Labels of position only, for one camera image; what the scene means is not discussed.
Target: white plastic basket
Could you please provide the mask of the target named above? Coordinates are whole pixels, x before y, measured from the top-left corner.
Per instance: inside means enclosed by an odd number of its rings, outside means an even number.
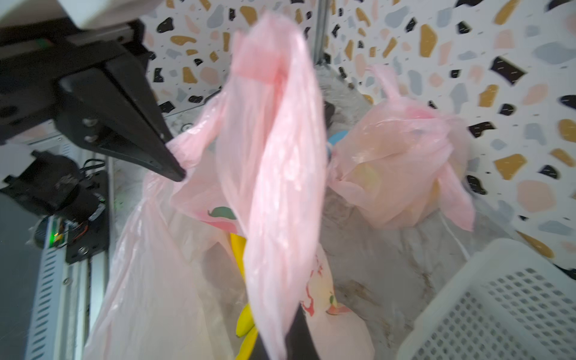
[[[494,240],[416,319],[397,359],[576,359],[576,281],[526,245]]]

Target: white marble surface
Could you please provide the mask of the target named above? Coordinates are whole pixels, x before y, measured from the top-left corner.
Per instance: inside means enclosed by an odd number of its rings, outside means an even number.
[[[336,106],[331,135],[350,128],[370,104],[328,69],[317,69],[325,100]],[[167,117],[174,135],[194,121],[202,107]],[[115,218],[119,233],[141,198],[146,171],[121,160],[114,163]],[[484,209],[476,203],[477,209]],[[394,359],[417,316],[466,261],[450,231],[465,252],[473,254],[494,238],[513,237],[511,229],[498,226],[478,213],[473,233],[446,228],[439,212],[414,228],[374,230],[358,210],[327,190],[320,241],[334,276],[336,297],[362,317],[369,328],[376,359]]]

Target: cable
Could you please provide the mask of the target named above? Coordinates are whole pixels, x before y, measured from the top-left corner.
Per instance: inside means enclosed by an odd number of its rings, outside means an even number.
[[[84,228],[84,231],[81,232],[80,234],[74,236],[74,238],[72,239],[72,242],[75,242],[76,240],[78,240],[79,238],[81,238],[82,236],[84,236],[84,234],[88,231],[88,222],[86,222],[86,227]]]
[[[454,235],[454,233],[452,232],[452,230],[450,230],[450,228],[448,227],[448,223],[446,223],[446,220],[444,219],[444,214],[439,211],[440,213],[440,218],[442,219],[442,222],[444,223],[444,227],[446,228],[446,230],[448,230],[448,232],[450,233],[450,235],[452,235],[452,237],[454,238],[454,240],[456,240],[456,243],[458,244],[458,246],[460,247],[460,251],[462,251],[462,255],[464,255],[464,258],[466,259],[466,261],[470,260],[470,254],[468,253],[468,251],[466,250],[466,248],[462,245],[462,243],[460,242],[460,240],[456,237],[456,235]]]
[[[99,164],[86,166],[91,161],[99,162]],[[88,159],[88,160],[84,161],[84,165],[82,165],[82,167],[80,168],[80,171],[84,174],[84,177],[86,177],[86,172],[88,170],[100,169],[100,168],[103,168],[105,166],[106,166],[106,162],[104,160],[92,158],[92,159]]]
[[[79,238],[81,238],[82,236],[84,236],[84,234],[88,231],[88,222],[86,221],[85,223],[86,223],[86,226],[84,227],[84,231],[82,231],[80,234],[74,236],[74,238],[73,238],[71,241],[66,241],[66,242],[63,242],[63,243],[60,244],[60,245],[57,245],[57,246],[56,246],[56,249],[61,249],[61,248],[65,247],[65,246],[68,245],[68,244],[72,244],[73,242],[75,242],[76,240],[78,240]],[[75,231],[75,230],[77,230],[78,228],[80,228],[80,226],[82,226],[82,224],[83,224],[83,223],[81,223],[80,225],[76,226],[74,229],[72,229],[72,231]],[[69,231],[70,231],[70,228],[68,228],[68,230],[66,230],[65,232],[63,232],[62,235],[66,234],[66,233],[69,232]]]

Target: pink plastic bag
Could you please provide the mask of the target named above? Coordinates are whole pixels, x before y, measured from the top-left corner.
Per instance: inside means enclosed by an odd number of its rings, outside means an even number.
[[[231,359],[245,302],[226,232],[170,206],[176,184],[149,172],[118,239],[84,360]]]
[[[375,228],[414,226],[439,206],[472,231],[475,209],[460,183],[468,159],[464,122],[401,97],[390,67],[369,70],[388,100],[334,146],[328,185]]]
[[[186,296],[173,304],[175,309],[180,309],[186,301],[192,307],[198,306],[196,283],[191,281],[194,273],[180,264],[181,256],[172,249],[174,242],[182,241],[170,234],[171,226],[182,224],[166,222],[174,214],[182,219],[199,219],[248,239],[244,270],[252,315],[270,358],[286,357],[285,336],[300,300],[306,296],[306,284],[319,246],[327,167],[323,102],[306,41],[290,20],[265,14],[249,34],[235,34],[233,54],[232,68],[222,92],[207,103],[196,126],[168,143],[187,171],[184,181],[173,183],[152,173],[147,176],[143,201],[120,240],[120,253],[111,272],[109,287],[112,290],[108,290],[104,300],[104,313],[86,347],[90,360],[110,358],[105,356],[110,343],[120,350],[131,343],[132,338],[122,338],[122,345],[114,338],[118,332],[110,330],[126,331],[123,320],[137,316],[118,314],[119,306],[122,309],[129,306],[126,299],[136,304],[151,301],[148,298],[151,291],[142,291],[143,298],[123,292],[126,283],[144,290],[153,289],[153,285],[159,289],[166,287],[169,295],[162,294],[160,298],[167,304],[175,302],[169,296]],[[215,154],[206,150],[213,141]],[[166,197],[166,191],[171,195],[168,205],[159,201]],[[206,248],[209,246],[195,252],[195,257],[202,257]],[[137,267],[148,264],[169,269],[156,275],[155,281],[158,276],[168,277],[169,272],[178,272],[174,274],[176,285],[180,284],[183,289],[179,292],[169,278],[164,279],[165,286],[150,282],[147,287],[148,280],[139,277],[138,268],[131,266],[133,263]],[[163,316],[165,312],[170,313],[166,329],[172,333],[178,317],[169,309],[164,310],[160,313]],[[194,326],[184,324],[191,312],[194,316],[190,320],[202,324],[203,313],[189,310],[180,318],[182,324],[176,323],[176,326],[186,330],[184,335],[192,341],[196,336]],[[199,326],[199,331],[202,336],[193,341],[194,346],[205,348],[203,326]],[[141,332],[146,331],[135,329],[133,336]],[[186,351],[193,348],[178,340],[173,347],[182,345],[183,348],[178,349],[177,354],[167,350],[168,355],[162,358],[180,358],[170,355],[186,355]],[[145,341],[152,339],[147,334],[142,335],[142,340],[138,338],[138,344]],[[373,354],[370,340],[363,344],[369,345],[367,354],[370,351]],[[132,351],[131,354],[143,354],[139,349]],[[187,355],[212,358],[207,353],[208,350],[204,355],[194,352]]]
[[[267,14],[248,35],[235,34],[233,53],[222,93],[170,149],[188,169],[218,135],[222,192],[239,223],[236,233],[248,239],[244,270],[252,314],[268,354],[285,358],[284,338],[319,241],[327,163],[323,102],[306,42],[289,20]],[[193,181],[194,173],[188,175]],[[182,186],[180,192],[198,192]],[[205,202],[191,195],[175,196],[173,206],[192,217],[205,214]]]

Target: plastic bag handle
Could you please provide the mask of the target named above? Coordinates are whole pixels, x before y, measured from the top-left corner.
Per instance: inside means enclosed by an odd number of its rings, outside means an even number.
[[[438,171],[436,180],[440,185],[440,210],[456,226],[473,231],[476,210],[472,197],[464,190],[452,166],[445,163]]]
[[[223,112],[226,104],[226,92],[213,97],[204,105],[196,125],[170,140],[166,146],[185,170],[196,167],[202,159],[202,153],[220,133]]]
[[[395,100],[401,97],[398,90],[398,82],[396,81],[396,72],[392,70],[391,67],[386,65],[371,65],[366,69],[374,73],[378,78],[388,99]]]

